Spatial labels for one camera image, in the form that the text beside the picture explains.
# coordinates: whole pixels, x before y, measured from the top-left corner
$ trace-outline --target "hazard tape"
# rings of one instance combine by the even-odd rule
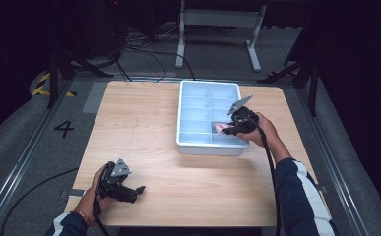
[[[39,83],[37,84],[36,88],[33,90],[32,95],[51,95],[51,92],[47,90],[42,90],[43,86],[46,83],[46,80],[50,78],[50,73],[45,73],[39,80]],[[75,91],[67,91],[65,96],[76,96],[77,93]]]

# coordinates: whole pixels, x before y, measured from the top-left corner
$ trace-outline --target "wooden table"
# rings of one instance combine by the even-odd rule
[[[279,88],[240,87],[247,106],[273,121],[291,154],[313,170]],[[175,141],[179,84],[111,82],[107,86],[73,189],[118,158],[132,169],[123,182],[147,186],[134,204],[114,203],[101,216],[120,226],[275,226],[266,153],[250,144],[241,156],[180,154]],[[79,198],[72,197],[66,211]]]

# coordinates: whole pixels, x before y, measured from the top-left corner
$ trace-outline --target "divided storage box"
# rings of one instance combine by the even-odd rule
[[[215,129],[216,123],[231,121],[227,111],[240,99],[237,84],[181,81],[176,137],[180,153],[241,155],[248,142]]]

